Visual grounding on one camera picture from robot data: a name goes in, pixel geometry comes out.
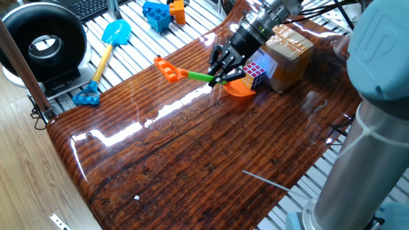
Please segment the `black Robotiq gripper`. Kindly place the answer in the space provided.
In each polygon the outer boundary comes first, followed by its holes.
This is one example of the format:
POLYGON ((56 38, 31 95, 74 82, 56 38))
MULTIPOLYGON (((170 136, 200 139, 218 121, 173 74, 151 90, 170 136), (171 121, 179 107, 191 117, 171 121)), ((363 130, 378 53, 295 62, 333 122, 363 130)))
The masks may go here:
MULTIPOLYGON (((262 46, 262 43, 244 27, 239 27, 229 39, 229 44, 240 56, 244 56, 245 60, 249 59, 262 46)), ((208 83, 210 87, 214 87, 223 81, 231 82, 245 77, 245 71, 243 70, 245 61, 243 59, 225 60, 229 55, 230 51, 222 45, 216 43, 212 47, 209 58, 210 68, 208 70, 208 75, 213 76, 212 80, 208 83)))

